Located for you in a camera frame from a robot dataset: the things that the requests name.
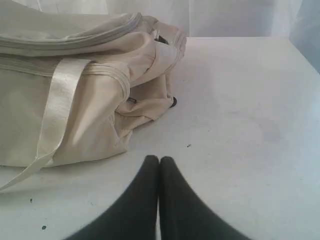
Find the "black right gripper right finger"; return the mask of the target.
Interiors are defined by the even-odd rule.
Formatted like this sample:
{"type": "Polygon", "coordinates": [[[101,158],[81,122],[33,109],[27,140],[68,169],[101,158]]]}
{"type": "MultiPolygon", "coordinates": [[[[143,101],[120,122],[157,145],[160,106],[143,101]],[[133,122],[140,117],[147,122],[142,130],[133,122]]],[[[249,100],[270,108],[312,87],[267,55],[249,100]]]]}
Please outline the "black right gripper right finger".
{"type": "Polygon", "coordinates": [[[163,240],[248,240],[193,191],[174,159],[160,160],[159,220],[163,240]]]}

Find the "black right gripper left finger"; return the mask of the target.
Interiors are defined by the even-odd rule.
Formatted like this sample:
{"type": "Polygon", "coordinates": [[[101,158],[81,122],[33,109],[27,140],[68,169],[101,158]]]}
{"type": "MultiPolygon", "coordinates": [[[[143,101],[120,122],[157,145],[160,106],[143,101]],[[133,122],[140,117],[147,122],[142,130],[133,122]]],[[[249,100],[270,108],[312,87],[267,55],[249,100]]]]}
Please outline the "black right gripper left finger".
{"type": "Polygon", "coordinates": [[[121,196],[98,218],[68,240],[155,240],[158,211],[159,159],[145,157],[121,196]]]}

